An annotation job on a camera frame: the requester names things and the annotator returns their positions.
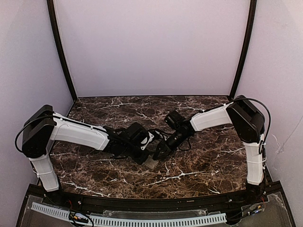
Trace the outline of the white universal remote control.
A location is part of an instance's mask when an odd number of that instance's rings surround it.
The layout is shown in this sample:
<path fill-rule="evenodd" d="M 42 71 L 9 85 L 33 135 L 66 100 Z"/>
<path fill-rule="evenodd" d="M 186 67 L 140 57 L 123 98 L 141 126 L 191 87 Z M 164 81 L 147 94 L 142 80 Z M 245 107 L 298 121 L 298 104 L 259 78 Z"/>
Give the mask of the white universal remote control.
<path fill-rule="evenodd" d="M 158 165 L 158 163 L 158 160 L 154 160 L 153 157 L 149 155 L 147 159 L 143 162 L 143 165 L 149 167 L 150 169 L 154 169 Z"/>

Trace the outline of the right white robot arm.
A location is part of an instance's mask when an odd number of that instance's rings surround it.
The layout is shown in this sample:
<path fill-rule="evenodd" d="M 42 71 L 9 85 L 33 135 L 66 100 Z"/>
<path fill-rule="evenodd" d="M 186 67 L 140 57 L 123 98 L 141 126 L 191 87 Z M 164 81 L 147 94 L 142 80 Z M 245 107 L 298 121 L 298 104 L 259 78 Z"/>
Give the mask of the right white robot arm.
<path fill-rule="evenodd" d="M 247 183 L 260 185 L 264 179 L 263 151 L 269 127 L 265 126 L 265 117 L 253 102 L 255 102 L 253 98 L 238 96 L 234 100 L 200 111 L 189 118 L 183 117 L 177 111 L 170 112 L 165 122 L 174 133 L 157 145 L 153 159 L 158 160 L 161 155 L 168 156 L 195 132 L 232 124 L 245 147 Z"/>

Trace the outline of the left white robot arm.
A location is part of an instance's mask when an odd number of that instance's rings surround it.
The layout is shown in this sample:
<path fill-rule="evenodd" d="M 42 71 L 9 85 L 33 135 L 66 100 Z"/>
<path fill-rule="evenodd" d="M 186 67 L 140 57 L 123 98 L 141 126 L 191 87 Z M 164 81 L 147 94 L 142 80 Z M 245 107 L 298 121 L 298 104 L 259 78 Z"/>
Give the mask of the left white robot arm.
<path fill-rule="evenodd" d="M 153 135 L 139 123 L 120 129 L 90 125 L 64 117 L 50 105 L 42 106 L 17 135 L 22 136 L 22 147 L 17 150 L 31 161 L 47 192 L 60 188 L 47 151 L 51 140 L 91 147 L 111 153 L 115 158 L 130 157 L 139 165 L 151 158 L 146 147 L 153 140 Z"/>

